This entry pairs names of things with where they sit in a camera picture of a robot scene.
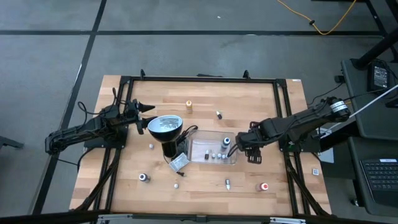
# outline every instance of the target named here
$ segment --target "wooden tabletop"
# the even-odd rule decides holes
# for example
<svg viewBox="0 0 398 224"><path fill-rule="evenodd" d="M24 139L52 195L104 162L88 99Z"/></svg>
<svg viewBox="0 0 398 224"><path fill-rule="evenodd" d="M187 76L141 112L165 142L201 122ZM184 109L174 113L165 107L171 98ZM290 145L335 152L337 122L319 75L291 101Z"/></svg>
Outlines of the wooden tabletop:
<svg viewBox="0 0 398 224"><path fill-rule="evenodd" d="M119 86L120 78L119 75L104 76L95 111L112 103L112 87ZM306 109L301 81L287 80L287 84L292 112ZM195 124L200 130L237 134L247 131L250 121L277 116L272 85L266 83L135 81L133 98L156 106L143 117L178 115L183 119L183 129ZM192 114L186 112L187 100L193 103ZM222 112L223 119L216 117L216 110ZM250 164L244 154L238 154L235 165L189 163L181 170L186 176L181 177L164 161L161 144L148 130L140 136L136 126L130 125L127 144L121 153L111 211L291 216L287 176L278 144L270 144L261 151L261 165ZM100 175L103 154L104 149L95 149L82 160L70 208L79 206L93 190ZM301 160L306 186L323 209L330 212L319 162L309 153L302 153ZM312 175L313 168L318 169L320 175ZM139 181L140 173L151 176L151 181L148 184ZM231 181L230 191L226 189L226 179ZM254 187L261 182L269 184L269 190L256 192ZM178 184L179 189L175 189L174 184ZM107 192L106 185L101 208L104 208ZM302 212L299 192L296 187L298 207Z"/></svg>

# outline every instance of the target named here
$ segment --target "transparent tray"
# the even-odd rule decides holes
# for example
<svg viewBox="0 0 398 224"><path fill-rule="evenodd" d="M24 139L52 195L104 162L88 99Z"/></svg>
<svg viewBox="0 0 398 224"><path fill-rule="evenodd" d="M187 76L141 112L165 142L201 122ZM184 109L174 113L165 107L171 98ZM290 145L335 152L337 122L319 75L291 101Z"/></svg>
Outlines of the transparent tray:
<svg viewBox="0 0 398 224"><path fill-rule="evenodd" d="M224 138L229 138L231 140L226 149L221 147ZM225 159L219 159L217 155L224 154L226 156L229 149L231 149L234 144L234 133L192 130L189 132L187 138L185 152L187 153L188 160L191 162L233 165L236 162L236 153ZM209 157L205 159L207 150L209 151Z"/></svg>

